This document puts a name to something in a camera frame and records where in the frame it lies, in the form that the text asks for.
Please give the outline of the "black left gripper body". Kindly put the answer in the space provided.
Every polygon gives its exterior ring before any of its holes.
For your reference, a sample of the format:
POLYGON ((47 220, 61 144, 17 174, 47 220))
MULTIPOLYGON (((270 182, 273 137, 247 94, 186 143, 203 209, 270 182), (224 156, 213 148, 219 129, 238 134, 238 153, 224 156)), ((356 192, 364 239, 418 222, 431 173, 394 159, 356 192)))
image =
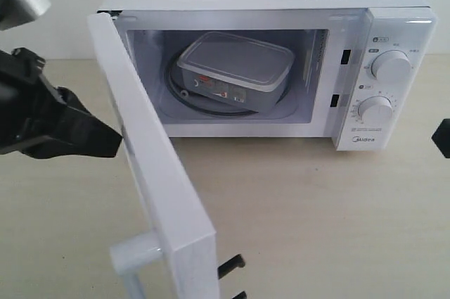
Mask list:
POLYGON ((43 74, 46 61, 26 48, 1 52, 1 152, 44 143, 67 107, 43 74))

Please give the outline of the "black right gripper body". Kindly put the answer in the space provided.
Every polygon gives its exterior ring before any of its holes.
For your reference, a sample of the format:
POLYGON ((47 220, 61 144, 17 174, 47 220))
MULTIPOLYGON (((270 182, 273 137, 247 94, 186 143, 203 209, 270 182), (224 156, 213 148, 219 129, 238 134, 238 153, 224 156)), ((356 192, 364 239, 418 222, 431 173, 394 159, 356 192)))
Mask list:
POLYGON ((441 121, 431 137, 435 146, 445 158, 450 158, 450 119, 441 121))

